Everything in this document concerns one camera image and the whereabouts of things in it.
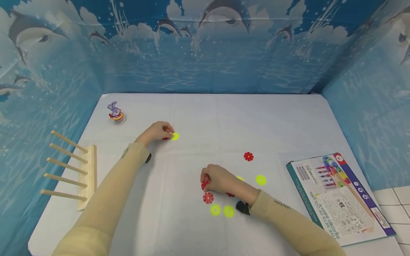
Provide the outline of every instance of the product box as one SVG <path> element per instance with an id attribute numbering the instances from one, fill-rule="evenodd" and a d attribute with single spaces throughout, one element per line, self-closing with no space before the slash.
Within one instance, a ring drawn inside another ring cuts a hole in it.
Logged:
<path id="1" fill-rule="evenodd" d="M 341 246 L 396 235 L 341 154 L 286 165 L 310 218 Z"/>

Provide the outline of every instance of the wooden base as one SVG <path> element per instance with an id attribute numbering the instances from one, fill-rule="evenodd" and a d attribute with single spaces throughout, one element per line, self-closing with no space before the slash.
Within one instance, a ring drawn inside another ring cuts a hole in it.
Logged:
<path id="1" fill-rule="evenodd" d="M 87 153 L 81 154 L 81 158 L 87 160 L 87 163 L 80 162 L 80 169 L 87 172 L 87 174 L 79 173 L 78 182 L 87 184 L 87 187 L 79 187 L 78 196 L 87 198 L 86 201 L 78 200 L 77 209 L 83 210 L 97 188 L 97 147 L 90 145 L 86 147 Z"/>

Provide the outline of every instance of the toy figure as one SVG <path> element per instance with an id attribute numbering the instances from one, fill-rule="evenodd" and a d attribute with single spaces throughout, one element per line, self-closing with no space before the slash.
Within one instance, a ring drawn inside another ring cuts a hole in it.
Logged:
<path id="1" fill-rule="evenodd" d="M 108 104 L 108 109 L 111 110 L 111 113 L 108 114 L 109 118 L 116 121 L 116 122 L 122 122 L 125 120 L 124 118 L 124 112 L 115 107 L 115 104 L 117 104 L 116 101 L 112 102 L 111 104 Z"/>

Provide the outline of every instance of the hand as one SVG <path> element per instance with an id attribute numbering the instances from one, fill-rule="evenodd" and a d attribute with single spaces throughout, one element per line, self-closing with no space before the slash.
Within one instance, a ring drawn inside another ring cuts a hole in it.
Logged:
<path id="1" fill-rule="evenodd" d="M 210 181 L 205 186 L 204 192 L 213 190 L 219 193 L 232 193 L 235 185 L 241 181 L 225 168 L 213 164 L 202 169 L 201 182 L 204 180 Z"/>
<path id="2" fill-rule="evenodd" d="M 135 142 L 143 144 L 145 147 L 153 140 L 160 140 L 162 138 L 172 138 L 174 135 L 174 128 L 167 122 L 155 122 L 148 129 L 146 129 L 140 136 L 135 140 Z"/>
<path id="3" fill-rule="evenodd" d="M 204 187 L 204 192 L 212 190 L 219 193 L 230 193 L 247 202 L 250 206 L 253 205 L 259 195 L 258 189 L 241 181 L 219 165 L 209 164 L 206 168 L 203 168 L 201 182 L 204 180 L 210 181 Z"/>

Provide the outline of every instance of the purple bunny toy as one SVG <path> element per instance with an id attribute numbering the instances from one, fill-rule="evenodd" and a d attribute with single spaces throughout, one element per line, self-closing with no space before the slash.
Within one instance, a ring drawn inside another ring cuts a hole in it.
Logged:
<path id="1" fill-rule="evenodd" d="M 111 116 L 114 118 L 119 116 L 122 112 L 121 109 L 115 107 L 115 104 L 117 104 L 117 102 L 113 101 L 111 104 L 108 104 L 108 107 L 107 107 L 109 110 L 111 110 Z"/>

